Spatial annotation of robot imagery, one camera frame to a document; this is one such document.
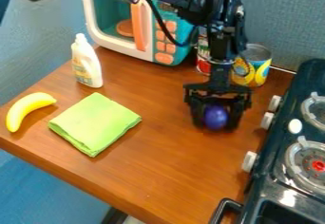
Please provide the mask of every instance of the wooden table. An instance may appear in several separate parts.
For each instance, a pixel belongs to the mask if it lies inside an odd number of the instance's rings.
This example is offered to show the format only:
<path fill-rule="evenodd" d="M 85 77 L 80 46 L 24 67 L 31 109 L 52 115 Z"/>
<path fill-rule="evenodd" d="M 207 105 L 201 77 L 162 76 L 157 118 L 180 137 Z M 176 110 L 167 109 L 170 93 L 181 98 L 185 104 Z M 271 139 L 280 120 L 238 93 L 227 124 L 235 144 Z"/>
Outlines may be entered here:
<path fill-rule="evenodd" d="M 193 64 L 166 67 L 104 48 L 97 52 L 103 88 L 76 83 L 70 63 L 62 65 L 0 109 L 0 147 L 146 223 L 207 223 L 222 198 L 242 201 L 248 179 L 242 160 L 263 142 L 262 116 L 293 76 L 271 70 L 240 128 L 213 133 L 192 124 L 182 101 L 183 84 L 206 80 Z M 58 103 L 31 113 L 11 134 L 5 126 L 10 106 L 37 91 Z M 48 121 L 95 91 L 140 114 L 143 122 L 91 159 L 51 132 Z"/>

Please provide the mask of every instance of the stove knob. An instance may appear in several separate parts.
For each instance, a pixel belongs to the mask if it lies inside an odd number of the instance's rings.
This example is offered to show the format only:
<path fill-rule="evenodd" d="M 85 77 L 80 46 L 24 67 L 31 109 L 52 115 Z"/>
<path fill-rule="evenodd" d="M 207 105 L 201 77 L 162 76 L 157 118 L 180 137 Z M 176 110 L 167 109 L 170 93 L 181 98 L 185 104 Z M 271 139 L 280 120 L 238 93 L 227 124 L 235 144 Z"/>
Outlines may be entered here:
<path fill-rule="evenodd" d="M 302 122 L 298 119 L 291 120 L 288 129 L 292 134 L 299 134 L 302 130 Z"/>
<path fill-rule="evenodd" d="M 273 113 L 277 112 L 280 103 L 281 103 L 281 97 L 277 95 L 273 96 L 269 104 L 269 111 Z"/>
<path fill-rule="evenodd" d="M 246 173 L 252 172 L 252 169 L 253 169 L 255 161 L 257 160 L 257 157 L 258 157 L 258 154 L 256 154 L 255 152 L 247 152 L 244 162 L 241 165 L 241 169 Z"/>
<path fill-rule="evenodd" d="M 262 122 L 260 123 L 260 127 L 268 130 L 271 126 L 272 120 L 275 117 L 274 113 L 265 113 Z"/>

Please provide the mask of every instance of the toy stove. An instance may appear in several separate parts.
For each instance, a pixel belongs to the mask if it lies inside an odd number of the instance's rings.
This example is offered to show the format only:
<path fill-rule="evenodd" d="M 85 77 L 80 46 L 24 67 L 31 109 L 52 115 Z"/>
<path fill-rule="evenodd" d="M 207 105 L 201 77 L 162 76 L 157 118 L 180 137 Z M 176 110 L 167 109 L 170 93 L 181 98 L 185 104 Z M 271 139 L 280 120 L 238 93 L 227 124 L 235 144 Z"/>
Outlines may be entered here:
<path fill-rule="evenodd" d="M 266 142 L 242 165 L 251 173 L 245 203 L 224 199 L 211 223 L 226 211 L 237 212 L 238 223 L 325 223 L 325 61 L 304 63 L 269 111 Z"/>

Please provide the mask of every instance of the can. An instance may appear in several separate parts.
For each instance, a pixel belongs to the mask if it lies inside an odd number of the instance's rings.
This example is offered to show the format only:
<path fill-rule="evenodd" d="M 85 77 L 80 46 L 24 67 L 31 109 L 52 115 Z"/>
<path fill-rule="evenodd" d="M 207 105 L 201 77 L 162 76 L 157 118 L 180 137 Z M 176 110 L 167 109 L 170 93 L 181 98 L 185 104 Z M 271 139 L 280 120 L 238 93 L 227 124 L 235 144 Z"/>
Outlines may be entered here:
<path fill-rule="evenodd" d="M 242 57 L 244 59 L 238 57 L 234 63 L 232 82 L 249 87 L 264 85 L 272 63 L 271 51 L 262 45 L 248 44 L 247 49 L 242 52 Z"/>
<path fill-rule="evenodd" d="M 198 39 L 198 55 L 197 55 L 197 70 L 199 73 L 209 75 L 211 65 L 208 62 L 210 57 L 209 44 L 207 40 L 206 28 L 199 28 L 199 39 Z"/>
<path fill-rule="evenodd" d="M 209 55 L 206 33 L 203 32 L 198 40 L 197 70 L 204 75 L 209 75 L 211 71 L 211 65 L 207 59 Z M 265 84 L 272 63 L 271 51 L 259 44 L 248 44 L 247 49 L 242 52 L 242 56 L 244 59 L 238 57 L 235 60 L 234 69 L 231 72 L 231 81 L 234 84 L 249 87 Z"/>

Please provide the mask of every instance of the green cloth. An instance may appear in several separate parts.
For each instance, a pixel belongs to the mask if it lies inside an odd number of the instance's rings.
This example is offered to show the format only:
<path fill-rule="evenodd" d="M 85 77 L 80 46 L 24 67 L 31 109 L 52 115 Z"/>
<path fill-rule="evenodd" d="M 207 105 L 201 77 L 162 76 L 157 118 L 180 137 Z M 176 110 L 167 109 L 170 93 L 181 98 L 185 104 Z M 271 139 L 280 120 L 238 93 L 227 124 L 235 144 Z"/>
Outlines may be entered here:
<path fill-rule="evenodd" d="M 96 157 L 142 119 L 99 93 L 51 120 L 48 127 L 90 157 Z"/>

